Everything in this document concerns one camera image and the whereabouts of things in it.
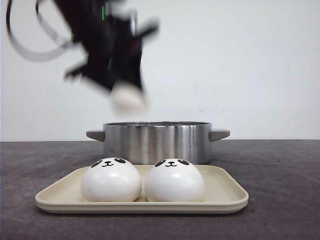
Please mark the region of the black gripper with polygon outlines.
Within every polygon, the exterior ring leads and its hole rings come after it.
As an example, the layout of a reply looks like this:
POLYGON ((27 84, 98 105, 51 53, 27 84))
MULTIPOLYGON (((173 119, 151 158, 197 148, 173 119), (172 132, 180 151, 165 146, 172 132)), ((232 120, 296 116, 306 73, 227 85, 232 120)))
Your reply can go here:
POLYGON ((143 91, 141 80, 142 38, 156 33, 159 24, 148 22, 133 33, 129 17, 103 15, 106 0, 56 0, 54 3, 69 25, 74 43, 80 42, 87 62, 68 70, 64 78, 81 75, 111 92, 118 81, 132 84, 143 91))

